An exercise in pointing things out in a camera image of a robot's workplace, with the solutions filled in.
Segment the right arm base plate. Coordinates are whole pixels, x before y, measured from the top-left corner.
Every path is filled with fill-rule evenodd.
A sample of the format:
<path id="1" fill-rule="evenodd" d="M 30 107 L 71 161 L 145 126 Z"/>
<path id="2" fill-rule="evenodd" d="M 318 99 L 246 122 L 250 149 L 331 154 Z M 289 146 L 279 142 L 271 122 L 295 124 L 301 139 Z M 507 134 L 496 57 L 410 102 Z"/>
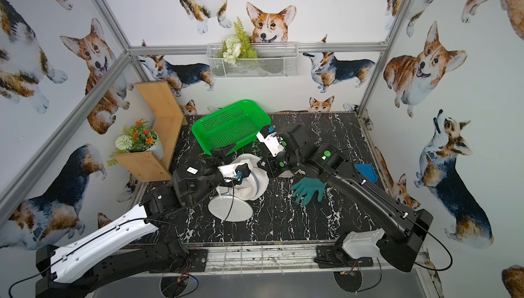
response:
<path id="1" fill-rule="evenodd" d="M 341 248 L 336 246 L 317 246 L 316 257 L 313 261 L 321 269 L 328 268 L 352 268 L 372 267 L 372 258 L 360 258 L 358 260 L 347 255 Z"/>

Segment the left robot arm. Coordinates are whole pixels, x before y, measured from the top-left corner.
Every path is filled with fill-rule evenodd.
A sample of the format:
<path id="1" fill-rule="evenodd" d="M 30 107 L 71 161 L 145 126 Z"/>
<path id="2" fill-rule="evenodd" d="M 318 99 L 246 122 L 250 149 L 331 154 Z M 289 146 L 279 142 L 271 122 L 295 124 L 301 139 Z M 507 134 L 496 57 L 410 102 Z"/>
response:
<path id="1" fill-rule="evenodd" d="M 85 297 L 114 281 L 150 271 L 185 271 L 190 253 L 179 239 L 121 254 L 129 243 L 169 225 L 169 217 L 197 206 L 220 186 L 234 187 L 251 174 L 251 163 L 225 164 L 221 150 L 213 151 L 206 167 L 177 168 L 166 187 L 151 192 L 120 218 L 70 245 L 38 250 L 36 266 L 42 279 L 37 297 Z"/>

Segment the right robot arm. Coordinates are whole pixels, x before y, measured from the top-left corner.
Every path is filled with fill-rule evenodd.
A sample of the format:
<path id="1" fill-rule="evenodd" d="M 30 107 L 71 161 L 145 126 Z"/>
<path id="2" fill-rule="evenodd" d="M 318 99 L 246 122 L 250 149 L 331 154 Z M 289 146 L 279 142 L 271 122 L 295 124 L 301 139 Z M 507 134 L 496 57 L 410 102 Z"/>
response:
<path id="1" fill-rule="evenodd" d="M 257 134 L 270 154 L 259 161 L 270 178 L 286 171 L 305 172 L 319 179 L 326 187 L 336 189 L 371 216 L 377 229 L 350 232 L 341 249 L 353 259 L 383 258 L 402 272 L 410 272 L 427 236 L 433 216 L 397 202 L 382 188 L 364 176 L 337 147 L 317 145 L 301 125 L 287 127 L 278 134 L 273 125 Z"/>

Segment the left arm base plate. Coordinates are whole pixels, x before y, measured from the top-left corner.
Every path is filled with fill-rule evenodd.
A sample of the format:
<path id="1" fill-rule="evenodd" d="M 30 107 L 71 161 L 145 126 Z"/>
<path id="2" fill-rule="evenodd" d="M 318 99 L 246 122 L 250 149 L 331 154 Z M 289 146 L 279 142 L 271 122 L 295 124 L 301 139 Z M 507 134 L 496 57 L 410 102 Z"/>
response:
<path id="1" fill-rule="evenodd" d="M 192 249 L 177 256 L 167 266 L 156 267 L 149 273 L 203 273 L 206 270 L 209 250 Z"/>

